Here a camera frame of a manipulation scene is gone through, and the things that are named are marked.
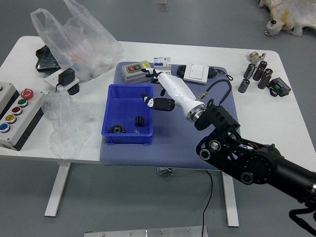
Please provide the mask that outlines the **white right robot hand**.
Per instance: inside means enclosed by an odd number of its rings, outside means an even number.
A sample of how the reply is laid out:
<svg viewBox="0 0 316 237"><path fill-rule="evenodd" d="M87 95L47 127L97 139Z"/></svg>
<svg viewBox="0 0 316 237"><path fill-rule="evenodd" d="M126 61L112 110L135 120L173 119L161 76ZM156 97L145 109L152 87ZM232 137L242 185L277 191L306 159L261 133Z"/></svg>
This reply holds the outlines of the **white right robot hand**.
<svg viewBox="0 0 316 237"><path fill-rule="evenodd" d="M183 109L184 116L187 120L195 122L202 113L206 110L206 106L202 101L198 101L189 87L184 83L181 78L166 74L162 71L146 68L142 69L146 72L146 77L154 79L153 83L159 82L162 86L161 95L165 92L171 97L168 98L151 98L142 93L141 96L148 107L159 111L172 111L175 106L180 106Z"/></svg>

